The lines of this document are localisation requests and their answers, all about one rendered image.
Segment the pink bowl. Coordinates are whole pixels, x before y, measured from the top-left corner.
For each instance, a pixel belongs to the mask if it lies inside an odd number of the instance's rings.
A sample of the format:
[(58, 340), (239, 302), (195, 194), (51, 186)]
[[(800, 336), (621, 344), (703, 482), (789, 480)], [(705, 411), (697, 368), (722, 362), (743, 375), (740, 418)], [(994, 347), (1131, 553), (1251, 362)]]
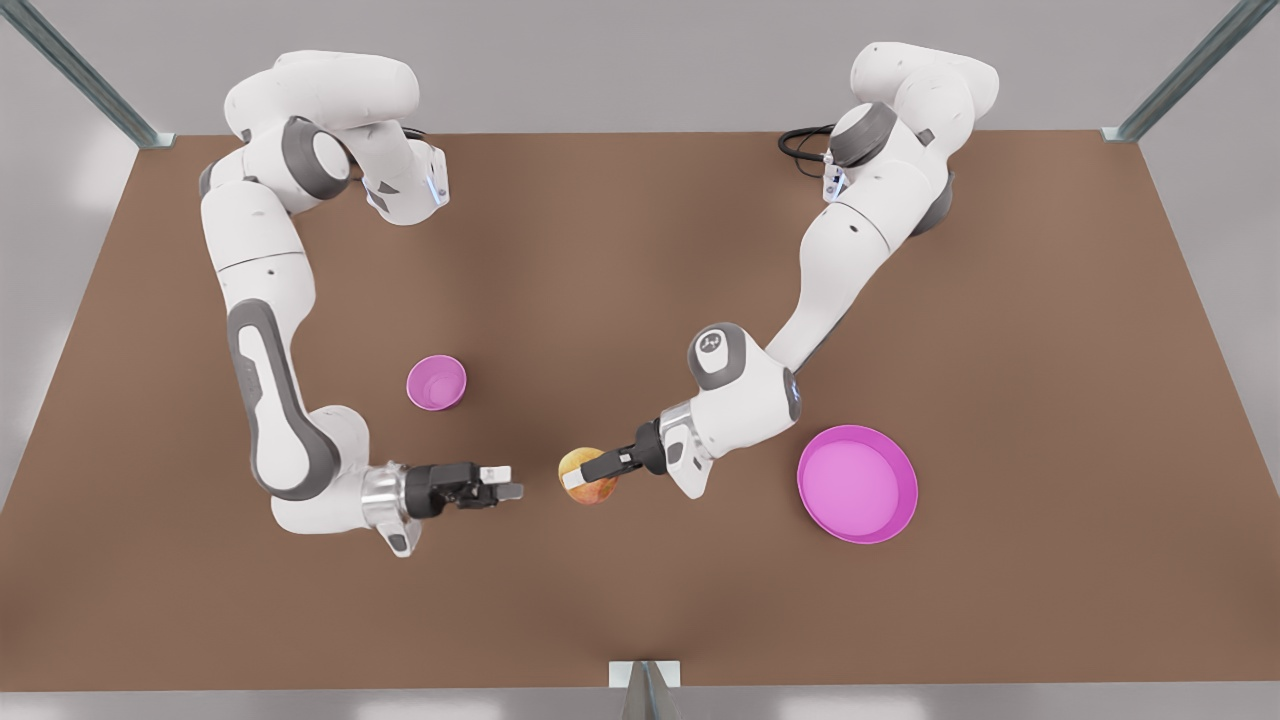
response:
[(416, 407), (439, 413), (460, 404), (467, 383), (465, 365), (451, 355), (438, 354), (415, 363), (406, 375), (404, 392)]

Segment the pink plate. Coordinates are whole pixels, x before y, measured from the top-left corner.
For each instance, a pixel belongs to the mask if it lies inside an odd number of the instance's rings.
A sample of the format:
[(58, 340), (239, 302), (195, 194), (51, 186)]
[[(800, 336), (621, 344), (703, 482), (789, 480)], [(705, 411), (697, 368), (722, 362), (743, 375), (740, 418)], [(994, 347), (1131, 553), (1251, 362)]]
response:
[(796, 486), (809, 518), (850, 544), (891, 541), (911, 523), (919, 500), (908, 455), (884, 433), (860, 425), (817, 433), (797, 461)]

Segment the silver frame post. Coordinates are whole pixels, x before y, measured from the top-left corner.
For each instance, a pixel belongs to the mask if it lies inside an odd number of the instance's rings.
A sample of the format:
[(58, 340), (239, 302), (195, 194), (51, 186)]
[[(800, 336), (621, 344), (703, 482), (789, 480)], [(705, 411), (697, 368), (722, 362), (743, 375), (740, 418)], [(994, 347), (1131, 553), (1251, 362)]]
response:
[(1100, 129), (1103, 141), (1138, 143), (1276, 6), (1280, 0), (1238, 0), (1119, 126)]
[(678, 660), (608, 662), (611, 689), (625, 688), (620, 720), (684, 720), (671, 693), (681, 687)]
[(27, 40), (140, 150), (169, 149), (177, 136), (151, 127), (29, 0), (0, 0), (0, 17)]

